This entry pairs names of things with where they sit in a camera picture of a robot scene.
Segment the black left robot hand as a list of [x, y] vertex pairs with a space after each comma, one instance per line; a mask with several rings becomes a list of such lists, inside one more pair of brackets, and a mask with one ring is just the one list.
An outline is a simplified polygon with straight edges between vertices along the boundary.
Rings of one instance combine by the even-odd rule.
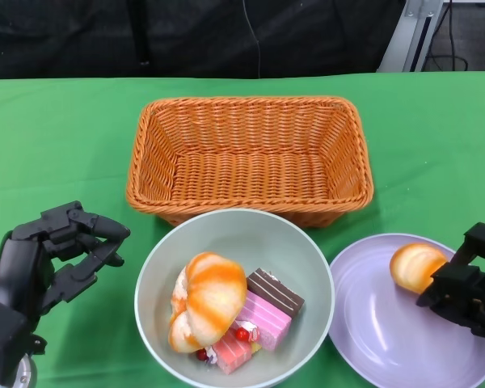
[[38, 322], [59, 302], [70, 302], [97, 281], [130, 230], [88, 213], [79, 201], [46, 210], [8, 232], [0, 247], [0, 303]]

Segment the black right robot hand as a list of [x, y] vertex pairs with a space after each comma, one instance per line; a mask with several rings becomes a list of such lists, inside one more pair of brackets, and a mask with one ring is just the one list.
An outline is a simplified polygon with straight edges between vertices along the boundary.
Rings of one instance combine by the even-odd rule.
[[432, 283], [416, 301], [440, 317], [470, 328], [485, 338], [485, 272], [473, 259], [485, 259], [485, 223], [478, 222], [464, 233], [464, 241], [453, 258], [437, 269]]

